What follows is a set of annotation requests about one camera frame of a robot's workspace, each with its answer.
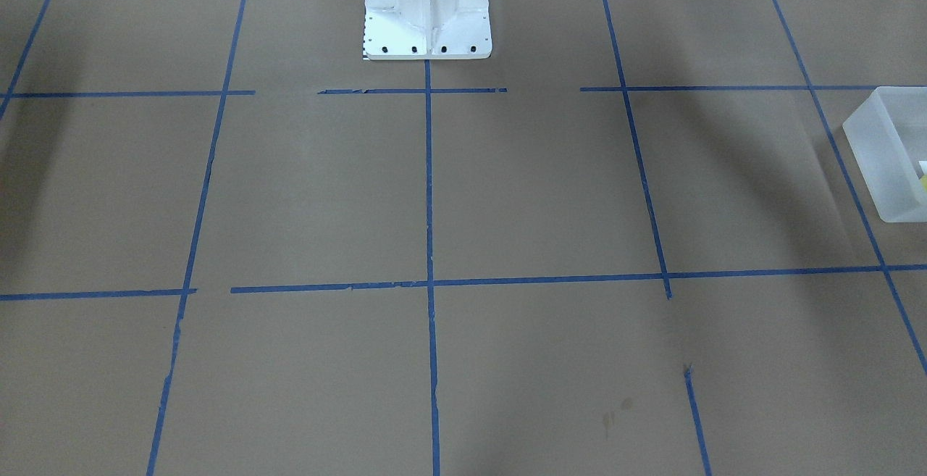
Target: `metal object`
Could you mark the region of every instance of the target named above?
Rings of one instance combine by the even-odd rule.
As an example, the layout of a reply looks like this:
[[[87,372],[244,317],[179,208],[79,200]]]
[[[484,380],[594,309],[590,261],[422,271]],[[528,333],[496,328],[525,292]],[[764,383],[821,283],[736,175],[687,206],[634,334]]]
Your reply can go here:
[[[489,0],[364,4],[366,59],[479,59],[492,52]]]

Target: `vertical blue line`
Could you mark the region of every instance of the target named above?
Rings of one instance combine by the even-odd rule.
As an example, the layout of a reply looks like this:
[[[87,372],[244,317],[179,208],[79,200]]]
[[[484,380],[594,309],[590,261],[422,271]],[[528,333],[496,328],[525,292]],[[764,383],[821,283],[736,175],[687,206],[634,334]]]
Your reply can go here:
[[[435,327],[435,246],[432,218],[431,175],[431,61],[424,60],[424,169],[426,172],[426,220],[428,264],[428,351],[431,368],[431,472],[441,474],[440,432],[437,420],[437,336]]]
[[[875,256],[878,259],[878,267],[880,267],[883,272],[885,282],[888,283],[888,288],[892,292],[894,305],[898,308],[898,313],[901,314],[901,320],[905,324],[907,336],[911,340],[911,345],[914,346],[914,351],[918,355],[918,360],[920,360],[920,367],[923,368],[924,374],[927,375],[927,357],[924,357],[924,350],[920,347],[920,341],[918,341],[917,334],[914,332],[914,327],[911,325],[910,318],[907,316],[905,305],[901,302],[901,297],[898,295],[898,290],[895,288],[892,273],[885,264],[885,258],[883,254],[881,254],[881,249],[878,248],[878,242],[876,241],[875,234],[872,233],[872,227],[866,216],[866,211],[863,209],[863,204],[860,202],[860,196],[857,195],[857,189],[855,189],[853,185],[853,180],[850,178],[850,173],[847,171],[847,165],[844,163],[844,158],[841,156],[840,149],[837,147],[837,141],[834,139],[834,132],[831,130],[831,123],[828,123],[827,116],[824,115],[824,108],[821,107],[821,100],[818,99],[818,92],[814,84],[811,83],[811,76],[808,74],[808,68],[805,66],[805,60],[802,59],[801,53],[798,52],[798,45],[795,43],[795,37],[792,36],[792,29],[789,28],[789,24],[785,20],[785,14],[782,13],[782,8],[779,6],[779,0],[772,0],[772,4],[775,7],[776,14],[779,15],[779,22],[782,24],[782,28],[785,29],[785,35],[788,37],[789,44],[792,46],[792,53],[795,54],[795,60],[797,60],[798,67],[802,71],[802,76],[805,77],[805,85],[808,86],[808,92],[811,93],[811,99],[814,100],[815,109],[818,110],[818,117],[821,118],[821,124],[824,125],[828,142],[831,144],[831,150],[834,150],[834,156],[837,159],[837,164],[840,166],[840,172],[844,175],[844,181],[847,182],[847,186],[850,189],[850,195],[853,198],[855,206],[857,206],[857,212],[860,213],[860,219],[863,222],[864,228],[866,228],[866,235],[868,235],[868,239],[870,239],[872,251],[875,252]]]
[[[188,300],[188,291],[190,282],[193,278],[193,266],[196,262],[196,247],[199,245],[199,234],[203,227],[203,214],[206,211],[206,198],[209,196],[209,180],[212,177],[212,163],[216,158],[216,146],[219,142],[219,130],[222,129],[222,117],[225,115],[225,100],[229,93],[229,83],[232,80],[232,68],[235,66],[235,51],[238,50],[238,36],[241,34],[242,18],[245,16],[245,4],[248,0],[240,0],[238,3],[238,18],[235,20],[235,31],[232,34],[232,47],[229,49],[228,63],[225,65],[225,81],[222,84],[222,95],[219,97],[219,109],[216,112],[215,126],[212,128],[212,140],[209,143],[209,158],[206,160],[206,173],[203,177],[203,188],[199,194],[199,206],[196,209],[196,222],[193,227],[193,238],[190,241],[190,254],[186,262],[186,272],[183,275],[183,295],[177,306],[177,320],[175,321],[175,331],[173,332],[173,342],[171,347],[171,368],[168,376],[164,379],[162,388],[162,399],[158,408],[158,419],[155,423],[155,433],[151,440],[151,453],[148,455],[148,470],[146,476],[154,476],[155,466],[158,462],[158,450],[162,442],[162,430],[164,427],[164,417],[167,413],[168,399],[171,396],[171,384],[173,373],[177,363],[177,351],[180,346],[181,328],[180,323],[183,320],[183,314],[186,312],[186,301]]]
[[[689,391],[689,408],[692,408],[692,422],[695,423],[695,435],[698,437],[698,448],[702,452],[702,466],[705,476],[711,476],[711,462],[708,459],[708,446],[705,444],[705,433],[702,431],[702,417],[698,413],[698,403],[695,402],[695,389],[692,387],[692,366],[686,369],[686,391]]]
[[[618,39],[615,34],[615,24],[612,21],[612,8],[608,5],[608,0],[602,0],[605,7],[605,20],[608,22],[608,33],[612,37],[612,51],[615,53],[615,65],[618,70],[618,80],[621,83],[621,93],[625,100],[625,112],[628,114],[628,126],[632,131],[632,142],[634,143],[634,155],[638,162],[638,173],[640,174],[640,185],[643,188],[643,196],[647,203],[647,213],[650,215],[650,227],[653,232],[653,245],[656,247],[656,258],[660,262],[660,272],[663,276],[663,288],[666,289],[666,298],[673,298],[673,291],[669,285],[669,274],[666,271],[666,258],[663,255],[663,244],[660,241],[660,229],[656,224],[656,212],[653,209],[653,200],[650,196],[650,186],[647,183],[647,171],[643,165],[643,155],[640,153],[640,142],[637,133],[637,124],[634,122],[634,112],[632,111],[632,100],[628,93],[628,83],[625,82],[625,70],[621,63],[621,52],[618,50]]]
[[[3,103],[0,103],[0,120],[2,120],[4,114],[7,113],[10,99],[13,99],[13,92],[16,90],[16,85],[20,81],[22,68],[26,65],[26,58],[29,57],[29,51],[33,49],[35,37],[39,33],[39,27],[42,26],[42,20],[46,17],[46,12],[49,10],[50,3],[52,3],[52,0],[44,0],[42,8],[39,9],[39,16],[35,19],[33,31],[29,33],[29,39],[26,40],[26,47],[23,48],[22,54],[20,55],[20,62],[16,64],[16,70],[13,72],[13,79],[9,82],[7,94],[3,98]]]

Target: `blue grid line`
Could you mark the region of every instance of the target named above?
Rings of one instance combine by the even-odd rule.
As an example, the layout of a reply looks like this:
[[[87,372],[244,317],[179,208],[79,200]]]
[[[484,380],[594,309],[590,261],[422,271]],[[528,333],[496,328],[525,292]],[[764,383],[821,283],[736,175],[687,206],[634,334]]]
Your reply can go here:
[[[891,271],[923,271],[927,264],[898,264],[888,266]],[[695,272],[668,272],[668,277],[677,278],[730,278],[730,277],[789,277],[789,275],[840,275],[856,272],[881,272],[883,267],[835,266],[822,268],[784,268],[721,270]],[[569,284],[582,282],[626,282],[636,280],[662,280],[662,272],[633,272],[632,274],[612,275],[550,275],[550,277],[486,277],[486,278],[445,278],[432,279],[430,283],[436,288],[460,287],[460,285],[521,285],[521,284]],[[426,288],[428,280],[400,280],[392,282],[358,282],[333,284],[295,284],[295,285],[242,285],[230,289],[231,294],[243,293],[281,293],[305,291],[344,291],[345,289],[392,289],[392,288]]]
[[[702,467],[705,476],[711,476],[711,460],[708,459],[708,445],[705,443],[705,432],[702,430],[702,417],[698,412],[698,403],[695,402],[695,388],[692,387],[692,366],[686,367],[686,393],[689,394],[689,408],[692,410],[692,423],[695,424],[695,436],[698,437],[698,449],[702,453]]]
[[[16,293],[0,295],[0,302],[13,301],[69,301],[76,298],[137,298],[176,297],[196,293],[195,289],[126,289],[126,291],[65,291],[56,293]]]
[[[235,67],[235,51],[238,50],[238,36],[241,34],[241,23],[245,17],[245,5],[248,0],[240,0],[238,3],[238,18],[235,20],[235,31],[232,34],[232,46],[229,49],[228,63],[225,66],[225,80],[222,83],[222,95],[219,97],[219,108],[216,112],[216,123],[212,129],[212,142],[209,144],[209,158],[206,160],[206,173],[203,177],[203,188],[199,194],[199,206],[196,209],[196,223],[193,228],[193,238],[190,241],[190,255],[186,262],[186,272],[183,275],[183,289],[185,293],[181,295],[180,303],[177,305],[177,319],[175,321],[175,331],[173,331],[173,342],[171,347],[171,368],[168,376],[164,379],[162,388],[162,399],[158,408],[158,419],[155,423],[155,433],[151,439],[151,453],[148,456],[148,470],[146,476],[154,476],[155,466],[158,462],[158,450],[162,441],[162,429],[164,427],[164,416],[167,413],[168,399],[171,396],[171,384],[173,373],[177,364],[177,351],[180,346],[181,328],[183,314],[186,311],[186,301],[190,282],[193,278],[193,266],[196,262],[196,247],[199,244],[199,234],[203,226],[203,214],[206,211],[206,197],[209,195],[209,179],[212,176],[212,163],[216,158],[216,146],[219,142],[219,130],[222,129],[222,117],[225,115],[225,103],[228,97],[229,84],[232,82],[232,69]]]
[[[353,96],[365,93],[507,93],[507,88],[329,88],[322,90],[318,96]]]
[[[431,61],[424,60],[424,175],[426,175],[426,223],[427,223],[427,274],[428,274],[428,357],[431,372],[431,470],[434,476],[441,474],[440,428],[437,410],[437,328],[435,325],[435,226],[433,211],[433,175],[431,146]]]
[[[254,96],[255,90],[229,90],[228,96]],[[188,96],[216,96],[223,94],[221,90],[152,90],[132,92],[30,92],[14,93],[13,99],[67,99],[67,97],[188,97]]]
[[[881,249],[878,248],[878,241],[875,238],[875,234],[872,233],[872,227],[870,226],[866,212],[863,209],[862,202],[860,202],[860,196],[857,195],[857,189],[855,189],[853,185],[853,180],[850,178],[850,175],[847,171],[844,158],[841,156],[840,149],[837,147],[837,142],[834,139],[834,132],[831,130],[831,124],[828,123],[827,116],[824,115],[824,108],[821,106],[821,100],[818,99],[818,92],[815,90],[814,85],[811,83],[811,76],[808,74],[808,68],[805,66],[805,60],[802,59],[802,55],[798,51],[798,45],[795,43],[795,37],[792,36],[792,29],[789,28],[789,24],[785,20],[785,14],[782,13],[782,8],[779,6],[779,0],[772,0],[772,4],[775,7],[776,14],[779,15],[779,22],[785,29],[785,34],[789,39],[789,44],[792,46],[792,53],[794,53],[795,60],[798,62],[798,67],[802,71],[802,76],[805,77],[805,83],[808,84],[808,90],[811,92],[811,99],[814,100],[815,108],[818,110],[818,116],[821,118],[821,124],[824,125],[824,130],[827,133],[828,142],[831,144],[831,149],[834,150],[834,156],[837,159],[837,164],[840,166],[841,173],[844,175],[844,181],[847,181],[847,186],[850,189],[850,195],[853,196],[853,202],[855,203],[855,206],[857,206],[857,212],[860,213],[860,219],[863,222],[864,228],[866,228],[866,234],[868,235],[868,238],[870,238],[872,251],[875,252],[876,258],[878,259],[878,265],[883,272],[885,282],[888,283],[888,288],[892,292],[894,304],[898,308],[898,313],[901,315],[901,320],[907,330],[907,336],[910,337],[911,345],[914,346],[914,351],[918,355],[918,360],[920,360],[920,367],[923,368],[924,374],[927,375],[927,357],[924,357],[923,348],[920,347],[920,341],[918,341],[917,334],[914,332],[914,327],[911,325],[910,318],[907,316],[905,305],[903,302],[901,302],[901,297],[898,295],[898,290],[895,288],[894,281],[892,279],[892,273],[889,270],[887,264],[885,264],[885,258],[883,254],[881,254]]]
[[[579,92],[691,92],[691,91],[775,91],[775,90],[875,90],[880,86],[927,87],[927,84],[885,85],[670,85],[670,86],[584,86]]]
[[[9,87],[7,87],[7,94],[3,98],[3,103],[0,103],[0,120],[3,120],[4,114],[7,113],[10,99],[13,97],[13,92],[16,91],[16,84],[20,81],[22,69],[26,66],[26,58],[29,57],[29,50],[32,50],[35,37],[39,33],[39,27],[42,26],[42,20],[46,17],[46,12],[49,10],[51,1],[52,0],[42,1],[42,8],[39,9],[39,16],[36,17],[33,30],[29,33],[29,38],[26,40],[26,47],[23,47],[22,54],[20,54],[19,63],[16,64],[16,70],[13,72],[13,79],[10,80]]]
[[[625,70],[621,63],[621,52],[618,50],[618,39],[615,34],[615,24],[612,23],[612,9],[609,7],[608,0],[602,0],[605,7],[605,20],[608,22],[608,33],[612,37],[612,51],[615,53],[615,66],[618,70],[618,80],[621,84],[622,96],[625,100],[625,112],[628,114],[628,126],[632,132],[632,142],[634,143],[634,155],[638,162],[638,172],[640,174],[640,185],[643,188],[643,196],[647,203],[647,212],[650,215],[650,225],[653,232],[653,245],[656,247],[656,257],[660,262],[660,272],[663,274],[663,288],[666,289],[666,298],[673,298],[673,291],[669,285],[669,276],[666,274],[666,258],[663,257],[663,244],[660,242],[660,229],[656,224],[656,212],[653,209],[653,200],[650,196],[650,186],[647,185],[647,171],[643,164],[643,155],[640,153],[640,142],[638,139],[637,126],[634,123],[634,112],[632,110],[632,100],[628,94],[628,83],[625,81]]]

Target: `white plastic bin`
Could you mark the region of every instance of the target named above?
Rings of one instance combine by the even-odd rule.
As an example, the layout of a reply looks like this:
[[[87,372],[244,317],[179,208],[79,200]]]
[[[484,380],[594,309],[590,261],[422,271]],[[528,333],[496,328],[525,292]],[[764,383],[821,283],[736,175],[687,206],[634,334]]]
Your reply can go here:
[[[878,217],[927,222],[927,87],[878,87],[844,131]]]

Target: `plastic container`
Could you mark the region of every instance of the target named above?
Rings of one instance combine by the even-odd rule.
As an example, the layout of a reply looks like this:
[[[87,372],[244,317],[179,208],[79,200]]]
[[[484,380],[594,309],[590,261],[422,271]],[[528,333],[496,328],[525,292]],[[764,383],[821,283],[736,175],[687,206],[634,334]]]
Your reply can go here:
[[[927,222],[927,87],[878,87],[844,131],[878,217]]]

